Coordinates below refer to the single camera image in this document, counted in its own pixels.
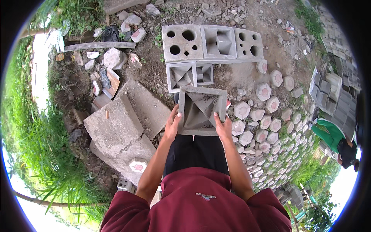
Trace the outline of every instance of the printed logo on sweatshirt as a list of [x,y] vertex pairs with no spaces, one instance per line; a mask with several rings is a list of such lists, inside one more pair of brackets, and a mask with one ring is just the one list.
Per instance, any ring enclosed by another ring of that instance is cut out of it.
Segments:
[[201,196],[203,199],[205,199],[206,201],[210,201],[210,198],[216,198],[216,196],[213,196],[213,195],[205,195],[203,193],[196,193],[196,195],[199,195]]

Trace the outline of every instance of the paving stone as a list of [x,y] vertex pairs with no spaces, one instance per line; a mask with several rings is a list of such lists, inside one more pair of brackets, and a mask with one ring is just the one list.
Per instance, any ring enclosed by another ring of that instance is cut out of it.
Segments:
[[269,87],[267,83],[259,84],[256,87],[256,96],[261,101],[266,101],[270,98],[270,94],[272,92],[272,89]]

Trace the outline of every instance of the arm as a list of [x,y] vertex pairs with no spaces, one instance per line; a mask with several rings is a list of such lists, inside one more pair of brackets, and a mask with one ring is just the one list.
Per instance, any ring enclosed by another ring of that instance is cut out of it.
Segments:
[[161,182],[164,172],[166,158],[169,153],[170,145],[178,132],[178,123],[181,119],[181,113],[178,113],[179,105],[174,106],[170,117],[165,126],[165,133],[158,148],[139,179],[137,192],[135,195],[143,198],[151,204],[153,196],[156,194],[157,187]]
[[253,190],[253,183],[251,181],[249,172],[242,162],[240,154],[237,152],[236,146],[232,139],[232,122],[226,117],[224,123],[221,123],[217,113],[214,113],[216,122],[216,132],[219,135],[221,142],[224,145],[226,152],[229,176],[233,189],[237,196],[247,201],[255,192]]

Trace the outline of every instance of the concrete block with round holes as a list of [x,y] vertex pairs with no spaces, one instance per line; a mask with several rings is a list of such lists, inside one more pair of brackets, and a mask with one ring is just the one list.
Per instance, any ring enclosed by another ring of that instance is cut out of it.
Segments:
[[193,62],[204,58],[199,25],[162,26],[165,63]]
[[237,60],[244,62],[261,62],[263,56],[262,36],[250,30],[234,28],[236,38]]

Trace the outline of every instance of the trash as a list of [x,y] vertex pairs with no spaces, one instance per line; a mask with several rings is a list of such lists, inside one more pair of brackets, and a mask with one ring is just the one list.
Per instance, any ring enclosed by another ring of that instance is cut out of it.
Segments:
[[118,41],[118,28],[117,26],[105,27],[103,31],[103,41],[104,42],[117,42]]

